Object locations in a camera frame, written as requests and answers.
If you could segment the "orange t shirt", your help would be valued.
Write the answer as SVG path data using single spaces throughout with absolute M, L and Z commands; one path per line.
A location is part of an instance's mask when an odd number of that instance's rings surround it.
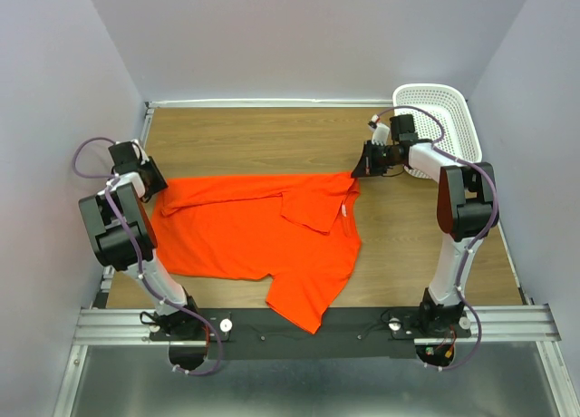
M 266 303 L 315 334 L 362 241 L 348 172 L 171 179 L 155 201 L 157 255 L 181 276 L 272 279 Z

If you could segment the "white perforated plastic basket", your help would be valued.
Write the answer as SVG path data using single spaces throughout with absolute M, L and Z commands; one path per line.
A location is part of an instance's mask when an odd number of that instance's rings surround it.
M 411 114 L 420 139 L 435 143 L 447 156 L 482 162 L 479 137 L 466 99 L 455 88 L 436 83 L 399 86 L 392 94 L 396 115 Z

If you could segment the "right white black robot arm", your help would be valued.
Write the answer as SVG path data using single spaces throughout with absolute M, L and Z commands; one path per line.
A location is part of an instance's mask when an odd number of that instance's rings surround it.
M 417 309 L 411 328 L 435 337 L 458 326 L 467 306 L 465 284 L 475 255 L 498 223 L 498 198 L 493 167 L 472 163 L 422 139 L 413 115 L 395 115 L 388 125 L 373 115 L 372 138 L 366 141 L 351 177 L 384 177 L 394 166 L 418 170 L 438 184 L 437 221 L 443 234 L 439 263 Z

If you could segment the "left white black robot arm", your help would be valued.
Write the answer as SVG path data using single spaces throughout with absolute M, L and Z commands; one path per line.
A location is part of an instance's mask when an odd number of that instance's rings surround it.
M 208 327 L 194 299 L 169 275 L 157 255 L 158 240 L 144 205 L 168 183 L 155 160 L 138 140 L 90 138 L 72 158 L 72 170 L 81 178 L 98 177 L 77 167 L 82 149 L 95 141 L 108 144 L 112 167 L 100 176 L 104 188 L 78 202 L 94 255 L 102 266 L 126 274 L 149 295 L 154 311 L 140 312 L 140 322 L 152 332 L 182 340 L 207 336 Z

